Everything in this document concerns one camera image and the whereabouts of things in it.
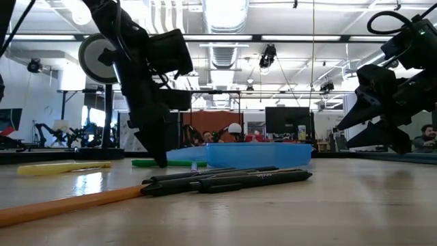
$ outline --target table surface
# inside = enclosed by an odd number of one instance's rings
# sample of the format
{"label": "table surface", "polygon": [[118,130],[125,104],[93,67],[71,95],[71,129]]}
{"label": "table surface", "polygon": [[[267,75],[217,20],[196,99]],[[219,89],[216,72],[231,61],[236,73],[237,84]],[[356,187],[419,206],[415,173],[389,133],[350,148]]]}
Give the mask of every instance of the table surface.
{"label": "table surface", "polygon": [[[3,206],[186,170],[131,168],[125,160],[112,169],[17,178],[15,168],[0,167]],[[139,197],[23,223],[0,229],[1,245],[437,245],[436,166],[313,159],[309,169],[306,182]]]}

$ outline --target yellow stick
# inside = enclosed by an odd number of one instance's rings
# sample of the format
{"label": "yellow stick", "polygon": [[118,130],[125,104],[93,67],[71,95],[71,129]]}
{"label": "yellow stick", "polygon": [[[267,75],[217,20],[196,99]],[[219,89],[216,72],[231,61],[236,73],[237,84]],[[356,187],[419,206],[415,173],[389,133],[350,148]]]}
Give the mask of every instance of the yellow stick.
{"label": "yellow stick", "polygon": [[60,163],[60,164],[41,164],[26,165],[17,169],[18,175],[51,175],[64,172],[71,172],[80,169],[106,168],[111,167],[110,162],[93,163]]}

